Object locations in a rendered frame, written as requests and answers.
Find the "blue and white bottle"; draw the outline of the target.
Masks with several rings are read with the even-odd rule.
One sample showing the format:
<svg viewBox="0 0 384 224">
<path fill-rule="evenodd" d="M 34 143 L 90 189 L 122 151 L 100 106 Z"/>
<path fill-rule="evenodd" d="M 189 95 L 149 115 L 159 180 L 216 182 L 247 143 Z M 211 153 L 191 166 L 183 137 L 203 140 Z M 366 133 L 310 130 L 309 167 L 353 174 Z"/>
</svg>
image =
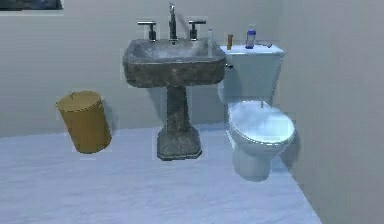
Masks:
<svg viewBox="0 0 384 224">
<path fill-rule="evenodd" d="M 256 40 L 256 29 L 254 26 L 250 26 L 246 33 L 246 49 L 253 49 Z"/>
</svg>

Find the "grey stone pedestal sink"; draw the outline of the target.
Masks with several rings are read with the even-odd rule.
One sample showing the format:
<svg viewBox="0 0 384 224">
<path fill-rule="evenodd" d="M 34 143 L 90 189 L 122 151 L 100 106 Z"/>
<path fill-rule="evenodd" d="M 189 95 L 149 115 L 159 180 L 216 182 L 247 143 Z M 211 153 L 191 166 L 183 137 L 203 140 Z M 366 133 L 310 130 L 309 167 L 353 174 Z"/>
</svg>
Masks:
<svg viewBox="0 0 384 224">
<path fill-rule="evenodd" d="M 226 54 L 207 39 L 176 42 L 136 39 L 126 49 L 122 65 L 126 82 L 136 88 L 166 89 L 166 121 L 157 136 L 157 157 L 163 161 L 196 159 L 202 154 L 199 132 L 191 125 L 186 88 L 213 85 L 224 78 Z"/>
</svg>

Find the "dark metal tap spout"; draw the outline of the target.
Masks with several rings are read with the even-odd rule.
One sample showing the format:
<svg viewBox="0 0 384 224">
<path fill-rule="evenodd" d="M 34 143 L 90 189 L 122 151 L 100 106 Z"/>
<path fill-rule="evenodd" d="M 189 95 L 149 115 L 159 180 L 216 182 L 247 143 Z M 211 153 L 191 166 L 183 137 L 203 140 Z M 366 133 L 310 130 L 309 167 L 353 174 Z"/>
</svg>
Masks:
<svg viewBox="0 0 384 224">
<path fill-rule="evenodd" d="M 171 42 L 176 42 L 177 31 L 176 31 L 176 15 L 175 15 L 175 5 L 172 1 L 169 1 L 169 13 L 170 13 L 170 21 L 169 21 L 169 29 L 170 29 L 170 38 Z"/>
</svg>

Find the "dark framed wall picture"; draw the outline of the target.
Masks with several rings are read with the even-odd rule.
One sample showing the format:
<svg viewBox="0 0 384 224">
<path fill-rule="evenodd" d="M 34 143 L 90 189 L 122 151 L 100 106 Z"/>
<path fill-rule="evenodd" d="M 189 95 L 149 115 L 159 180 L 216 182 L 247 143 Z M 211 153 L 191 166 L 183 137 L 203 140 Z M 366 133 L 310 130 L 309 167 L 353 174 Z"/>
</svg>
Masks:
<svg viewBox="0 0 384 224">
<path fill-rule="evenodd" d="M 62 9 L 61 0 L 0 0 L 0 11 Z"/>
</svg>

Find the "yellow round bin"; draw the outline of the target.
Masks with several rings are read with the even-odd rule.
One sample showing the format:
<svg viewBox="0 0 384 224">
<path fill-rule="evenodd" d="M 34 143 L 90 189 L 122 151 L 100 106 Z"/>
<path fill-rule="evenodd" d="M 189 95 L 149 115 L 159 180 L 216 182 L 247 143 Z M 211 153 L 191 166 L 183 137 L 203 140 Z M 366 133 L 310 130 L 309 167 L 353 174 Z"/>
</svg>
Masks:
<svg viewBox="0 0 384 224">
<path fill-rule="evenodd" d="M 93 154 L 109 146 L 112 136 L 99 93 L 72 92 L 62 97 L 56 108 L 77 152 Z"/>
</svg>

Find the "white toilet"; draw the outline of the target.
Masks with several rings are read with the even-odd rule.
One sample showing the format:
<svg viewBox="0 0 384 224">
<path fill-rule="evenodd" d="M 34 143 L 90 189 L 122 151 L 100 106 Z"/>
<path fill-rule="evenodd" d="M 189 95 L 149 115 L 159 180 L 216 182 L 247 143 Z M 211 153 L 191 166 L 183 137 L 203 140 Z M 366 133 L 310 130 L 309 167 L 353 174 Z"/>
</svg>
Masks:
<svg viewBox="0 0 384 224">
<path fill-rule="evenodd" d="M 222 50 L 226 67 L 217 91 L 226 108 L 232 164 L 240 177 L 261 182 L 269 177 L 272 160 L 296 137 L 294 122 L 272 105 L 285 51 L 274 44 Z"/>
</svg>

